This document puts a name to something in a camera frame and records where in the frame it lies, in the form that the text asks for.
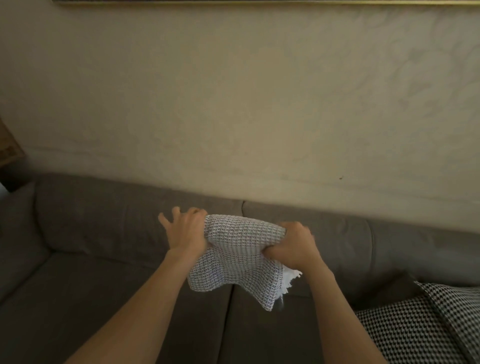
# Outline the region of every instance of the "left hand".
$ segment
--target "left hand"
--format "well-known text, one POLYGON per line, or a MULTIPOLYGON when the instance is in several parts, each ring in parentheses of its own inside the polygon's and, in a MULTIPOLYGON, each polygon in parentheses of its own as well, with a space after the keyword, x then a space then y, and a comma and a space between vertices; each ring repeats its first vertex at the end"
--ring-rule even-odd
POLYGON ((163 212, 158 215, 158 221, 167 231, 170 251, 194 264, 207 250, 207 241, 204 237, 207 212, 191 207, 182 214, 180 207, 175 206, 172 215, 173 222, 170 222, 163 212))

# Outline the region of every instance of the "beige wall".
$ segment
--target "beige wall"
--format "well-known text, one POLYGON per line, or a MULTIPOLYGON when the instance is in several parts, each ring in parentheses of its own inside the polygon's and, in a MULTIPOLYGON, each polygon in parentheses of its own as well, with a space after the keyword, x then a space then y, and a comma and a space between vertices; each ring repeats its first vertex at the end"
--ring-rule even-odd
POLYGON ((480 231, 480 9, 0 2, 38 170, 480 231))

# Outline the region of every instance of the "forearm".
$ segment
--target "forearm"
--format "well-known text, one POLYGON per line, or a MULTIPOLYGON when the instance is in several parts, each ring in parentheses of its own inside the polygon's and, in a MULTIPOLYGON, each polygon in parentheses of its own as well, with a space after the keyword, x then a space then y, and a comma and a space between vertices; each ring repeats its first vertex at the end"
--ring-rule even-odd
POLYGON ((323 262, 306 273, 325 363, 386 363, 323 262))
POLYGON ((150 279, 67 364, 154 363, 191 266, 169 251, 150 279))

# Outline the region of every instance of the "hand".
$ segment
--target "hand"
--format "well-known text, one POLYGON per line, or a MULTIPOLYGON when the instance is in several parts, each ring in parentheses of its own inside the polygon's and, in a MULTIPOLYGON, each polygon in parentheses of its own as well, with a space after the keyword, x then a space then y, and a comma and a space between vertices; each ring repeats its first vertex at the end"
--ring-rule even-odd
POLYGON ((306 226, 299 222, 281 222, 279 225, 287 229, 285 238, 280 243, 265 248, 265 257, 277 260, 305 275, 318 267, 326 267, 315 245, 315 239, 306 226))
POLYGON ((167 231, 170 252, 194 264, 207 249, 207 241, 204 237, 207 212, 191 207, 182 214, 180 207, 175 206, 172 209, 172 215, 173 222, 168 221, 163 212, 158 215, 158 221, 167 231))

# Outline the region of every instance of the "towel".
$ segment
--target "towel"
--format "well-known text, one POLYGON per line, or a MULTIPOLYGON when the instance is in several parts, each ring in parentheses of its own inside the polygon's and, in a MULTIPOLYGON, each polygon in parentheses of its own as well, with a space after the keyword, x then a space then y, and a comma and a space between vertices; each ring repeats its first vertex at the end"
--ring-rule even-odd
POLYGON ((269 222, 230 215, 207 215, 205 238, 211 247, 188 275, 194 291, 238 284, 271 311, 301 272, 267 259, 262 250, 280 242, 286 229, 269 222))

